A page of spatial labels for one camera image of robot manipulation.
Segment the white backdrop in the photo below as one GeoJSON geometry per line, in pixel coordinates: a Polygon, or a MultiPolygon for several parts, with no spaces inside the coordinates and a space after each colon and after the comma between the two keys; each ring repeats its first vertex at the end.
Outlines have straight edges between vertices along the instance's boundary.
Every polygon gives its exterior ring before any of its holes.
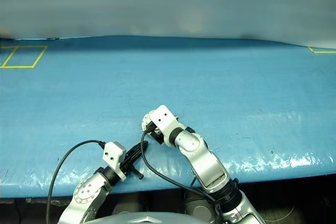
{"type": "Polygon", "coordinates": [[[0,0],[0,35],[256,38],[336,48],[336,0],[0,0]]]}

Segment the floor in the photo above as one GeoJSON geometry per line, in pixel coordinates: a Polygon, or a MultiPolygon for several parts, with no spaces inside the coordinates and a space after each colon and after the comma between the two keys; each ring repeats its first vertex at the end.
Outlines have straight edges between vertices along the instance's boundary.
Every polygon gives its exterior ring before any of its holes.
{"type": "MultiPolygon", "coordinates": [[[[276,182],[242,184],[240,186],[249,200],[260,212],[266,223],[313,224],[336,223],[336,175],[276,182]]],[[[181,202],[180,190],[148,191],[141,194],[143,211],[178,212],[181,202]]],[[[98,217],[112,213],[116,202],[126,195],[111,195],[98,212],[98,217]]],[[[69,198],[57,198],[55,203],[67,203],[69,198]]],[[[1,224],[45,223],[45,199],[2,200],[1,224]]],[[[65,206],[53,206],[52,223],[57,223],[65,206]]]]}

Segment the plastic sheet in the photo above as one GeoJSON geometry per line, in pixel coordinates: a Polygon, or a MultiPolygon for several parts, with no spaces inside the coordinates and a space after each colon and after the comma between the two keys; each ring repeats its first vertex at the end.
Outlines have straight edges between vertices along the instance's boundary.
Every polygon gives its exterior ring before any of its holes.
{"type": "MultiPolygon", "coordinates": [[[[257,40],[151,37],[1,45],[48,46],[34,68],[0,68],[1,197],[45,197],[59,160],[81,141],[131,148],[143,116],[160,104],[201,134],[243,183],[336,172],[335,54],[257,40]]],[[[38,52],[19,48],[7,65],[34,61],[38,52]]],[[[9,54],[2,49],[0,60],[9,54]]],[[[160,172],[192,181],[174,148],[150,140],[146,154],[160,172]]],[[[95,144],[74,151],[54,195],[72,195],[105,165],[101,157],[95,144]]],[[[131,175],[114,192],[172,187],[141,159],[135,167],[144,179],[131,175]]]]}

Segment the yellow tape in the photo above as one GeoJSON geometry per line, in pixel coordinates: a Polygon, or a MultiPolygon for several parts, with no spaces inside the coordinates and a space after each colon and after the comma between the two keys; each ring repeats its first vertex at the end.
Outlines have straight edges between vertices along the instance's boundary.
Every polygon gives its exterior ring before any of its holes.
{"type": "Polygon", "coordinates": [[[37,64],[37,62],[40,60],[40,58],[42,57],[42,55],[45,53],[45,51],[47,50],[48,46],[0,46],[1,48],[13,48],[13,51],[10,53],[10,55],[7,57],[7,59],[5,60],[5,62],[1,65],[0,68],[34,68],[37,64]],[[11,59],[11,57],[13,56],[13,54],[16,52],[17,49],[19,48],[43,48],[42,52],[38,55],[38,57],[36,58],[36,60],[34,61],[34,63],[32,65],[21,65],[21,66],[7,66],[6,64],[9,62],[9,60],[11,59]]]}
{"type": "Polygon", "coordinates": [[[315,51],[312,47],[308,47],[314,54],[336,54],[336,51],[315,51]]]}

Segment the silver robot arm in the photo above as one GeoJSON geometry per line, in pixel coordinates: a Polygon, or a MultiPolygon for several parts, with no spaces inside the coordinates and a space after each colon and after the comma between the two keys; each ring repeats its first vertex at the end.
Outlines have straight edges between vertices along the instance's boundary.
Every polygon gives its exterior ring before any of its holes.
{"type": "Polygon", "coordinates": [[[164,105],[144,117],[143,129],[151,122],[157,127],[153,131],[155,136],[162,133],[164,143],[176,147],[187,158],[203,190],[220,202],[225,224],[265,224],[246,195],[238,189],[238,180],[230,178],[199,134],[179,123],[164,105]]]}
{"type": "Polygon", "coordinates": [[[100,167],[90,178],[79,183],[58,224],[80,224],[93,220],[112,186],[119,180],[124,181],[128,172],[134,172],[140,179],[143,178],[133,166],[133,162],[140,156],[140,144],[126,153],[118,142],[106,143],[103,160],[108,166],[105,169],[100,167]]]}

